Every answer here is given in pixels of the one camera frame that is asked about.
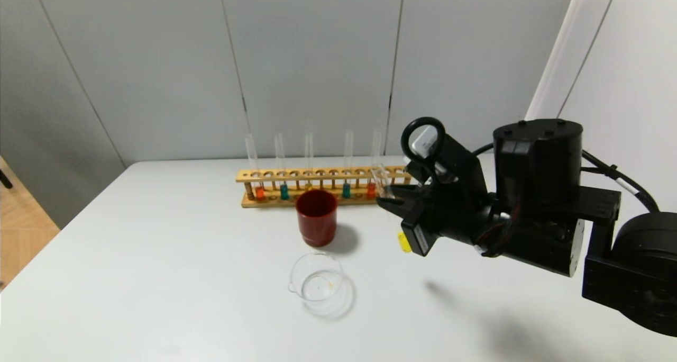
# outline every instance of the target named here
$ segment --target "black cable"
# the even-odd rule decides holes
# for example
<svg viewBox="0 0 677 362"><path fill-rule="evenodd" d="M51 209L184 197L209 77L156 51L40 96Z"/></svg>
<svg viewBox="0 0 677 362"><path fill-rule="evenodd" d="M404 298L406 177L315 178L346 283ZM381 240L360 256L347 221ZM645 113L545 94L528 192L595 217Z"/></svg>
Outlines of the black cable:
<svg viewBox="0 0 677 362"><path fill-rule="evenodd" d="M636 183L633 179L619 172L617 170L616 165L609 166L604 162L600 161L600 159L598 159L597 157L591 155L586 150L583 150L583 158L585 158L585 160L596 166L598 170L592 171L590 168L582 167L581 168L582 171L587 171L588 173L604 174L605 176L614 180L622 179L627 184L632 186L635 190L637 190L637 193L634 196L644 205L644 207L646 207L646 209L649 212L660 211L660 209L658 208L658 204L656 203L656 200L653 199L651 194L648 193L648 191L646 191L643 187L641 187L640 184Z"/></svg>
<svg viewBox="0 0 677 362"><path fill-rule="evenodd" d="M493 149L493 143L487 143L486 145L484 145L484 147L478 148L476 151L472 152L472 155L473 156L480 155L489 149Z"/></svg>

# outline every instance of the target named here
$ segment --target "white label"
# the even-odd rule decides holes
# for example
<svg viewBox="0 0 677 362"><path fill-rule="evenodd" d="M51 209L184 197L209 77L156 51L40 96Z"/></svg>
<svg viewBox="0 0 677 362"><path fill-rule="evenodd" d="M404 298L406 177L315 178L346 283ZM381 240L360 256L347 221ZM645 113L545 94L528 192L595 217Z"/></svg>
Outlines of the white label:
<svg viewBox="0 0 677 362"><path fill-rule="evenodd" d="M416 235L416 240L418 240L418 245L421 247L421 254L427 253L430 247L428 246L428 242L425 240L425 235L423 235L423 230L421 230L420 225L416 225L416 227L414 227L414 234Z"/></svg>

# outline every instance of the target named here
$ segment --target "wooden test tube rack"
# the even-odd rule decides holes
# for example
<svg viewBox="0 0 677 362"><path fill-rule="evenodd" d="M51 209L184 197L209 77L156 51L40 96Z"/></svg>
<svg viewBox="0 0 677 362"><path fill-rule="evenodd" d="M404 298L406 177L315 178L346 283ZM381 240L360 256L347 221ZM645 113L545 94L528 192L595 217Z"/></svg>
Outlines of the wooden test tube rack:
<svg viewBox="0 0 677 362"><path fill-rule="evenodd" d="M404 172L404 166L386 166L391 184L409 184L411 175ZM260 169L240 170L235 182L244 184L242 207L292 207L297 198L304 193L306 184L312 183L312 188L319 188L331 192L336 196L339 205L370 205L376 203L374 198L367 198L367 184L372 179L369 167L315 167L310 169ZM351 182L350 198L343 198L343 183L348 179ZM264 199L258 201L254 189L263 183ZM281 200L280 183L286 183L289 200Z"/></svg>

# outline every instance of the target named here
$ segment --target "glass beaker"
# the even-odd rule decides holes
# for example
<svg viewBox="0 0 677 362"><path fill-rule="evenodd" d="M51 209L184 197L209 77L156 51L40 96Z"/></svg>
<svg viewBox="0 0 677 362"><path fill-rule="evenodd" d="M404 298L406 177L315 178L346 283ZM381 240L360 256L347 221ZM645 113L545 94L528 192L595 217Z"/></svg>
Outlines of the glass beaker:
<svg viewBox="0 0 677 362"><path fill-rule="evenodd" d="M345 275L341 263L326 252L301 256L289 276L289 290L315 314L330 315L345 305Z"/></svg>

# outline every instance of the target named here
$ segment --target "test tube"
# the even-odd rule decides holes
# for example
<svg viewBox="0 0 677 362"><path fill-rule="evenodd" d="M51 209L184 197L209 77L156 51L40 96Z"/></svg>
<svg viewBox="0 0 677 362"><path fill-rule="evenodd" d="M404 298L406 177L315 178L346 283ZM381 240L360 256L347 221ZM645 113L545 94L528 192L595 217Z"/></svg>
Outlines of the test tube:
<svg viewBox="0 0 677 362"><path fill-rule="evenodd" d="M372 166L379 164L380 152L382 147L382 133L379 128L374 129L374 137L372 139ZM372 200L377 195L377 184L373 179L369 179L367 183L367 198Z"/></svg>
<svg viewBox="0 0 677 362"><path fill-rule="evenodd" d="M313 134L311 132L305 133L305 175L312 176L313 174ZM310 190L313 184L310 179L305 183L305 189Z"/></svg>
<svg viewBox="0 0 677 362"><path fill-rule="evenodd" d="M244 144L247 147L247 157L249 158L249 168L252 169L252 173L256 172L261 176L261 173L259 172L259 157L256 154L256 147L254 147L254 137L252 136L251 133L247 134L247 136L244 138ZM256 186L256 200L257 201L263 201L266 199L266 194L264 193L263 190L263 183L259 183L258 186Z"/></svg>
<svg viewBox="0 0 677 362"><path fill-rule="evenodd" d="M275 162L278 165L278 169L285 172L285 143L282 141L282 133L277 133L275 135ZM289 200L289 190L287 188L287 183L282 181L280 184L280 199Z"/></svg>
<svg viewBox="0 0 677 362"><path fill-rule="evenodd" d="M345 131L345 144L343 146L343 169L344 174L350 174L353 167L353 130ZM350 198L350 179L343 181L343 198Z"/></svg>

